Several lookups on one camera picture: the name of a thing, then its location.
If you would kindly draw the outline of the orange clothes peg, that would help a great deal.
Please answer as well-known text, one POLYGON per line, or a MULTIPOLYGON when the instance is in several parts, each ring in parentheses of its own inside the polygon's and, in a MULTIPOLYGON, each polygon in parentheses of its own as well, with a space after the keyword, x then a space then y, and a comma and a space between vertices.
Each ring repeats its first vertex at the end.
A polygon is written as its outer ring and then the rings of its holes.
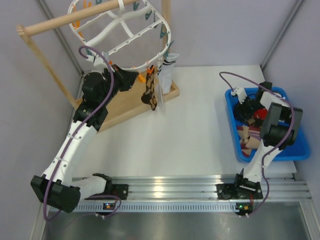
MULTIPOLYGON (((76 21, 76 22, 73 24, 73 27, 74 27, 75 30, 77 30, 77 29, 80 27, 80 21, 76 21)), ((81 38, 84 38, 81 31, 78 31, 77 33, 81 36, 81 38)))
POLYGON ((137 78, 139 79, 139 81, 141 83, 145 83, 146 82, 146 78, 141 73, 138 74, 137 78))

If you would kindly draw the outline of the brown argyle sock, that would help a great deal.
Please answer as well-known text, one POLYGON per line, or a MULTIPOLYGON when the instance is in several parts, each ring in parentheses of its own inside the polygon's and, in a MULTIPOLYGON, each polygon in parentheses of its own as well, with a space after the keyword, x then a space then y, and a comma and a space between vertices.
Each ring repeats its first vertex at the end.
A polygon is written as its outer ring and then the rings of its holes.
POLYGON ((252 117, 250 119, 248 119, 246 121, 246 123, 249 125, 249 126, 253 126, 255 128, 261 128, 262 127, 262 124, 264 122, 264 118, 260 118, 260 117, 252 117))
POLYGON ((157 108, 157 98, 155 96, 155 66, 152 65, 146 71, 145 92, 141 96, 141 101, 149 105, 152 111, 157 108))

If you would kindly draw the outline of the white sock black stripes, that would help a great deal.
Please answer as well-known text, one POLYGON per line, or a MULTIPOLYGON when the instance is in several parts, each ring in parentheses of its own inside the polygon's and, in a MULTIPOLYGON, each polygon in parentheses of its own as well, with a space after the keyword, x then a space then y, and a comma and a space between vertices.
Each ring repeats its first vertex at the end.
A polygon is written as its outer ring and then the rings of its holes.
POLYGON ((164 82, 165 82, 165 75, 163 71, 163 64, 164 64, 164 56, 160 57, 157 60, 157 80, 158 80, 158 98, 160 101, 159 107, 164 107, 164 82))

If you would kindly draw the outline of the white plastic sock hanger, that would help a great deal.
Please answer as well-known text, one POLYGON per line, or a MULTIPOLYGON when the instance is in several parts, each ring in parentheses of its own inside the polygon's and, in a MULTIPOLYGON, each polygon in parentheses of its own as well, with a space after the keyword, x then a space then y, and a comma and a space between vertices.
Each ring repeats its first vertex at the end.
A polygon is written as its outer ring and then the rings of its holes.
POLYGON ((85 60, 87 51, 92 50, 126 71, 144 71, 169 53, 173 43, 170 25, 147 0, 119 3, 119 8, 76 20, 69 27, 85 47, 80 51, 85 60), (77 21, 80 27, 74 29, 77 21), (160 39, 161 24, 167 29, 163 39, 160 39))

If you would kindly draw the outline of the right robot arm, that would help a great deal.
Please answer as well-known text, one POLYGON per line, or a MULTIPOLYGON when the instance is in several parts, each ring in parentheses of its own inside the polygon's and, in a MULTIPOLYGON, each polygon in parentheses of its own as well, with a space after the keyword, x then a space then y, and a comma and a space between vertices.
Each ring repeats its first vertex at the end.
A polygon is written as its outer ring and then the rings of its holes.
POLYGON ((294 107, 280 94, 272 91, 272 83, 258 85, 255 99, 266 110, 259 131, 259 146, 250 163, 236 174, 233 192, 237 199, 262 199, 261 180, 274 158, 292 146, 299 134, 303 110, 294 107))

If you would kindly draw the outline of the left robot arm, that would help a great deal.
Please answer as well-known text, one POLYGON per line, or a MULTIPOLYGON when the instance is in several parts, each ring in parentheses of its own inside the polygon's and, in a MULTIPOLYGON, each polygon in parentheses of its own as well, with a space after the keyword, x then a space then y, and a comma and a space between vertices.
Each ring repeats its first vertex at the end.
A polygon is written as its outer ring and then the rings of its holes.
POLYGON ((118 92, 130 90, 138 75, 115 64, 111 70, 105 68, 103 72, 85 75, 82 102, 75 111, 66 139, 49 167, 30 182, 44 207, 71 213, 81 200, 91 196, 107 199, 113 194, 112 178, 103 173, 77 181, 73 175, 88 144, 107 118, 107 105, 118 92))

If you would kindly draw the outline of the red white patterned sock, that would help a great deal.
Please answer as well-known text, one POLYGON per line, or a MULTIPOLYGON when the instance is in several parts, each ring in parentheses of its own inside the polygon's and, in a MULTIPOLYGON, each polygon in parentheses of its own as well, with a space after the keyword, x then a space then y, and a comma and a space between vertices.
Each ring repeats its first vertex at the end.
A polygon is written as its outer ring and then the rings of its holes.
POLYGON ((268 110, 265 108, 261 108, 254 112, 253 117, 257 120, 264 120, 267 114, 268 114, 268 110))

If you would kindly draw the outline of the beige maroon purple sock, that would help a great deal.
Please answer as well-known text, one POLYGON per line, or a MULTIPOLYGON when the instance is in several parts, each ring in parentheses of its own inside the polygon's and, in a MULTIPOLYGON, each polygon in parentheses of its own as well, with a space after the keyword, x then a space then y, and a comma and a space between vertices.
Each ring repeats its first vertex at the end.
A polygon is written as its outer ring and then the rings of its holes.
POLYGON ((245 157, 249 157, 253 150, 257 150, 260 146, 260 128, 252 125, 238 125, 236 127, 240 138, 240 149, 245 157))

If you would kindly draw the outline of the teal clothes peg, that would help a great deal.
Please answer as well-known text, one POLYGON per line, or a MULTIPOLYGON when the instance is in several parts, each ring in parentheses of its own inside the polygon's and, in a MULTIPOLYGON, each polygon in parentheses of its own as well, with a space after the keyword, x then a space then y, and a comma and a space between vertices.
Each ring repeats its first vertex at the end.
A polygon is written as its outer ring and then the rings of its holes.
POLYGON ((163 39, 167 35, 167 27, 164 23, 161 24, 159 38, 163 39))

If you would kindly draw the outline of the blue plastic bin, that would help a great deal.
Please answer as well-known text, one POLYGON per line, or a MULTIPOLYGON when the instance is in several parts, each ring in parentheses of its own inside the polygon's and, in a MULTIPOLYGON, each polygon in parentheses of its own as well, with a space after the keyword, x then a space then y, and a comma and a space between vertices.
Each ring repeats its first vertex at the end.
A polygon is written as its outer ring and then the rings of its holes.
MULTIPOLYGON (((233 146, 237 160, 239 162, 249 163, 256 153, 256 150, 252 150, 249 156, 243 155, 240 137, 237 132, 237 126, 242 125, 242 123, 235 119, 233 109, 238 103, 238 98, 231 95, 231 89, 228 89, 224 96, 226 100, 226 112, 228 115, 229 127, 231 130, 233 146)), ((303 128, 300 127, 296 141, 293 145, 286 147, 281 153, 279 153, 275 158, 274 162, 288 162, 288 161, 304 161, 310 157, 311 151, 308 140, 304 134, 303 128)))

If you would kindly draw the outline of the aluminium mounting rail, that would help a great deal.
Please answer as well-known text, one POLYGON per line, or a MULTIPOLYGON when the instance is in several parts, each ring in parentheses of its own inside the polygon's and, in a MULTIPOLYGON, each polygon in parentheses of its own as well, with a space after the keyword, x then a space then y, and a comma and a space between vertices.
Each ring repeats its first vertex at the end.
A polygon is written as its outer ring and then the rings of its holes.
POLYGON ((232 193, 233 179, 221 175, 200 177, 115 177, 109 198, 81 200, 73 212, 174 213, 251 212, 267 203, 310 202, 304 181, 293 177, 262 182, 257 195, 232 193))

